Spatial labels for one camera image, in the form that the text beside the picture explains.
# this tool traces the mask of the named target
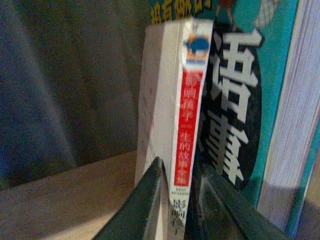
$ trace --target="teal book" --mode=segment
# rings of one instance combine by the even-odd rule
[[[297,6],[298,0],[149,0],[153,25],[188,17],[214,20],[197,146],[254,207]]]

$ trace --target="gray curtain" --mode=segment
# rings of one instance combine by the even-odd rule
[[[0,189],[136,149],[147,3],[0,3]]]

